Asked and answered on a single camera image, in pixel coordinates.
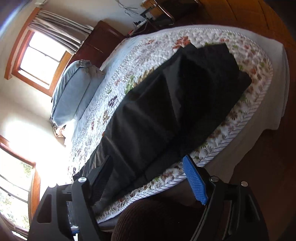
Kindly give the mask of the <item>lower blue-grey pillow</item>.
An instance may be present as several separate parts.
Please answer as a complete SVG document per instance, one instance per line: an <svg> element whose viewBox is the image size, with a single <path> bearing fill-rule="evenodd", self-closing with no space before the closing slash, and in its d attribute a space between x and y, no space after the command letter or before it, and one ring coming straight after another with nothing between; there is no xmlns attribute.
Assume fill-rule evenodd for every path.
<svg viewBox="0 0 296 241"><path fill-rule="evenodd" d="M74 86L73 94L78 103L74 114L74 120L78 121L81 119L103 79L104 73L93 65L80 67L75 72L71 78Z"/></svg>

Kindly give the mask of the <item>floral quilted bedspread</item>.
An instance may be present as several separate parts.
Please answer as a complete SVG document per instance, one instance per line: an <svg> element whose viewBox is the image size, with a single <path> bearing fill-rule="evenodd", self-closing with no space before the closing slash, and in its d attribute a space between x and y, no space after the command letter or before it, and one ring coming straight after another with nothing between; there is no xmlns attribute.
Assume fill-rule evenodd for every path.
<svg viewBox="0 0 296 241"><path fill-rule="evenodd" d="M273 68L250 38L184 27L124 41L79 120L69 173L86 176L112 156L98 222L185 179L182 158L205 166L260 106Z"/></svg>

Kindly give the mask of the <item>blue-grey pillow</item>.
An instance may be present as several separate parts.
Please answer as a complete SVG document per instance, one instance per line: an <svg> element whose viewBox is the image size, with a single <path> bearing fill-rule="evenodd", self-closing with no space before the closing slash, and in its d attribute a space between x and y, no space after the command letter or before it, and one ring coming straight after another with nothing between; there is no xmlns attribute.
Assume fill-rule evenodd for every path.
<svg viewBox="0 0 296 241"><path fill-rule="evenodd" d="M52 122L56 126L64 126L74 118L79 103L90 84L90 67L90 61L74 61L66 68L58 81L52 96L51 113Z"/></svg>
<svg viewBox="0 0 296 241"><path fill-rule="evenodd" d="M81 119L103 79L104 73L93 65L80 67L75 72L71 78L74 86L73 94L78 103L74 114L74 120L78 121Z"/></svg>

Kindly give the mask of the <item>grey striped curtain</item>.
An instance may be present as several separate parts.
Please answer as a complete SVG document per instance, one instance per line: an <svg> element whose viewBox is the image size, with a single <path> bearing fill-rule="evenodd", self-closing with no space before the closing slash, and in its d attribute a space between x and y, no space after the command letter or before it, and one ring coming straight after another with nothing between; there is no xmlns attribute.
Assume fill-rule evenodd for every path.
<svg viewBox="0 0 296 241"><path fill-rule="evenodd" d="M29 28L40 32L66 48L74 55L94 28L41 9L30 22Z"/></svg>

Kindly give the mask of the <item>upper blue-grey pillow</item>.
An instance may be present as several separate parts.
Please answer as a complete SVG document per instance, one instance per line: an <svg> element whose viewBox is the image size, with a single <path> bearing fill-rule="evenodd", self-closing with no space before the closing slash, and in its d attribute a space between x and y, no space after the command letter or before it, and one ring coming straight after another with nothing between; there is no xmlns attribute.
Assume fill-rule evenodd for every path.
<svg viewBox="0 0 296 241"><path fill-rule="evenodd" d="M58 81L52 96L51 113L52 122L56 126L64 126L74 118L79 103L90 84L90 67L90 61L74 61L66 68Z"/></svg>

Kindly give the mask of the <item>black pants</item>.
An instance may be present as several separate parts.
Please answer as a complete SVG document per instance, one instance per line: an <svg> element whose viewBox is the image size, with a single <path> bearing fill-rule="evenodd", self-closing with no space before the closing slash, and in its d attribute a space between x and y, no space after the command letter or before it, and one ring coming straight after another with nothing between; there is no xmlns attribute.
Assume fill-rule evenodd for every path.
<svg viewBox="0 0 296 241"><path fill-rule="evenodd" d="M203 144L251 83L225 44L178 49L127 93L78 172L87 176L107 156L113 159L94 212L148 184Z"/></svg>

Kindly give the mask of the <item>wooden framed window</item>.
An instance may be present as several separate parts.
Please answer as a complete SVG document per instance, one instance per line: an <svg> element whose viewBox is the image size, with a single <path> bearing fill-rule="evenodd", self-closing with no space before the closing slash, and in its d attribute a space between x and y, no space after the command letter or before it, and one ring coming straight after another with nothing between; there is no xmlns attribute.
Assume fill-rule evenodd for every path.
<svg viewBox="0 0 296 241"><path fill-rule="evenodd" d="M1 137L1 225L11 239L27 240L40 202L40 186L36 163L18 155Z"/></svg>
<svg viewBox="0 0 296 241"><path fill-rule="evenodd" d="M16 77L52 96L72 55L61 44L29 29L40 10L35 8L22 26L8 57L4 79Z"/></svg>

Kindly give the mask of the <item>pile of clothes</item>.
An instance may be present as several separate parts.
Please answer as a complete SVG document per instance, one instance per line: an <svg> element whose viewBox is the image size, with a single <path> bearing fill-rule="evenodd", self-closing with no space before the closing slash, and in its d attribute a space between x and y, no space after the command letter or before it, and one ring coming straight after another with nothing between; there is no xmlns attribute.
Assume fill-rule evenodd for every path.
<svg viewBox="0 0 296 241"><path fill-rule="evenodd" d="M65 135L66 135L65 128L66 128L66 125L64 125L62 127L58 127L55 124L53 124L53 132L54 132L54 135L57 138L65 138Z"/></svg>

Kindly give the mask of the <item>dark wooden headboard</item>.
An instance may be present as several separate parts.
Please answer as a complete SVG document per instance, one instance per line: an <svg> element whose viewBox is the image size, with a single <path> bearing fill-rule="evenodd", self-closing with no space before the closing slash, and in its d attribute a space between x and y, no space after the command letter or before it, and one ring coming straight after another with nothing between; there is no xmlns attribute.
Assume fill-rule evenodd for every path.
<svg viewBox="0 0 296 241"><path fill-rule="evenodd" d="M99 21L80 49L70 59L67 67L78 60L89 60L100 68L125 36L104 21Z"/></svg>

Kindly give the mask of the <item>white bed sheet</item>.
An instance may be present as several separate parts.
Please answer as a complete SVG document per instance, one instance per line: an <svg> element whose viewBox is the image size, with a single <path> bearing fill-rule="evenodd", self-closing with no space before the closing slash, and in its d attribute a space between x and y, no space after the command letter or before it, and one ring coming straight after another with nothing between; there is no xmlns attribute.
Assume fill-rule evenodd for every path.
<svg viewBox="0 0 296 241"><path fill-rule="evenodd" d="M290 71L283 44L252 31L220 25L192 25L161 30L122 41L103 63L104 82L81 135L73 140L74 164L90 157L99 145L124 96L186 42L196 47L225 43L252 84L228 114L225 123L192 151L209 173L229 181L235 166L264 130L276 130L285 113Z"/></svg>

